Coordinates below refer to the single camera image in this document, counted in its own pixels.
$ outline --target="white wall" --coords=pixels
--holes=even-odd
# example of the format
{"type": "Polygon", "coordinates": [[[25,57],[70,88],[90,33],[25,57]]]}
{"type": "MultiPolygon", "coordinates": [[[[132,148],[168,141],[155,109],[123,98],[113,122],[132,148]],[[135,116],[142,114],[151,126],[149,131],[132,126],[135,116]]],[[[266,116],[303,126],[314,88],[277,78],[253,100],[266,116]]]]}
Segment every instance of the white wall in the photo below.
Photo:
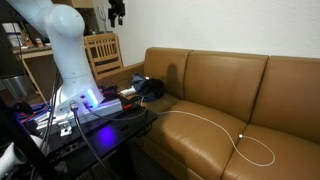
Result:
{"type": "MultiPolygon", "coordinates": [[[[108,1],[95,1],[107,12],[108,1]]],[[[124,3],[124,25],[107,21],[107,29],[119,35],[125,65],[143,61],[152,46],[320,58],[319,0],[124,3]]]]}

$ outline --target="white cable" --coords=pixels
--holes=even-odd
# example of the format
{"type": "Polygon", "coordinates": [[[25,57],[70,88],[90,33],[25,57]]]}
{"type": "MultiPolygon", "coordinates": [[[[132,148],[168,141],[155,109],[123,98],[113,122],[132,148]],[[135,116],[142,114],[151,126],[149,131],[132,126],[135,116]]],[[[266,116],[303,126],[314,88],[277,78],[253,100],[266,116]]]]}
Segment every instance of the white cable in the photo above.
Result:
{"type": "Polygon", "coordinates": [[[240,151],[239,151],[238,148],[236,147],[236,145],[235,145],[235,143],[233,142],[233,140],[232,140],[230,134],[228,133],[228,131],[227,131],[224,127],[222,127],[221,125],[219,125],[219,124],[217,124],[217,123],[215,123],[215,122],[212,122],[212,121],[210,121],[209,119],[206,119],[206,118],[204,118],[204,117],[201,117],[201,116],[198,116],[198,115],[195,115],[195,114],[192,114],[192,113],[188,113],[188,112],[183,112],[183,111],[166,111],[166,112],[160,112],[160,113],[158,113],[158,114],[161,115],[161,114],[168,114],[168,113],[180,113],[180,114],[191,115],[191,116],[197,117],[197,118],[199,118],[199,119],[205,120],[205,121],[207,121],[207,122],[209,122],[209,123],[212,123],[212,124],[218,126],[219,128],[221,128],[221,129],[228,135],[228,137],[229,137],[229,139],[230,139],[230,141],[231,141],[234,149],[237,151],[237,153],[238,153],[243,159],[245,159],[246,161],[250,162],[250,163],[253,164],[253,165],[260,166],[260,167],[270,166],[270,165],[272,165],[272,164],[274,163],[274,161],[275,161],[275,159],[276,159],[273,151],[272,151],[267,145],[265,145],[264,143],[262,143],[261,141],[255,139],[255,138],[252,138],[252,137],[248,137],[248,136],[244,136],[244,135],[242,135],[242,134],[239,134],[239,138],[240,138],[240,139],[241,139],[241,138],[248,138],[248,139],[254,140],[254,141],[260,143],[261,145],[263,145],[265,148],[267,148],[267,149],[270,151],[270,153],[272,154],[272,161],[271,161],[270,163],[267,163],[267,164],[255,163],[255,162],[251,161],[250,159],[248,159],[247,157],[245,157],[243,154],[240,153],[240,151]]]}

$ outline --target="black table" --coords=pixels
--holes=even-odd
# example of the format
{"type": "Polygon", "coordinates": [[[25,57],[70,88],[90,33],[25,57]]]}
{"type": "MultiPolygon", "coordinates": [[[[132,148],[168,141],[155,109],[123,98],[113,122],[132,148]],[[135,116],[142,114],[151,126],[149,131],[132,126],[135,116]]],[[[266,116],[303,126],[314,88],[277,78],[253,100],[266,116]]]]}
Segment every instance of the black table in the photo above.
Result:
{"type": "MultiPolygon", "coordinates": [[[[82,124],[87,139],[101,158],[117,154],[117,162],[125,173],[120,173],[121,179],[133,179],[134,169],[128,152],[127,142],[141,130],[148,127],[157,119],[157,115],[144,107],[137,106],[133,110],[119,112],[106,118],[82,124]]],[[[49,158],[54,163],[64,161],[67,165],[68,176],[71,179],[81,175],[97,163],[78,129],[74,127],[72,134],[60,137],[60,134],[50,136],[49,158]]]]}

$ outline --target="sofa backrest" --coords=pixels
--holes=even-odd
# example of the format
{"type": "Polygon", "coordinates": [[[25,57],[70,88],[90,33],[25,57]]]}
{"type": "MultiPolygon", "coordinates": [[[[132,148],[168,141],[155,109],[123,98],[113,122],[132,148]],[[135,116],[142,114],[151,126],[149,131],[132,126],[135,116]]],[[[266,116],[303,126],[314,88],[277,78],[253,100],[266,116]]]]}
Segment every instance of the sofa backrest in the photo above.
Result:
{"type": "Polygon", "coordinates": [[[320,143],[320,59],[270,57],[251,123],[320,143]]]}
{"type": "Polygon", "coordinates": [[[193,51],[185,76],[185,99],[249,122],[268,56],[193,51]]]}
{"type": "Polygon", "coordinates": [[[192,50],[149,48],[146,51],[144,74],[160,79],[165,91],[179,99],[184,98],[184,76],[188,55],[192,50]]]}

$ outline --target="device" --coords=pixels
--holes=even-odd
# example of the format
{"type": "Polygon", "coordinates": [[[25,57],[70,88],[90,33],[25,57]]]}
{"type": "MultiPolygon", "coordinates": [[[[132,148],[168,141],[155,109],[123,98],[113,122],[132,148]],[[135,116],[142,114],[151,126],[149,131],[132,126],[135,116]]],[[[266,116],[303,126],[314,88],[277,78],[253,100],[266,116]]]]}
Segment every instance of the device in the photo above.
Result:
{"type": "Polygon", "coordinates": [[[86,57],[83,40],[85,24],[77,10],[67,5],[53,4],[50,0],[7,1],[51,42],[54,60],[63,79],[54,110],[54,122],[63,124],[59,126],[62,127],[61,132],[65,132],[64,122],[72,118],[70,102],[77,102],[81,123],[81,120],[88,122],[98,118],[88,115],[87,107],[97,110],[101,116],[122,110],[119,100],[112,101],[111,105],[110,102],[101,104],[104,97],[94,81],[86,57]]]}

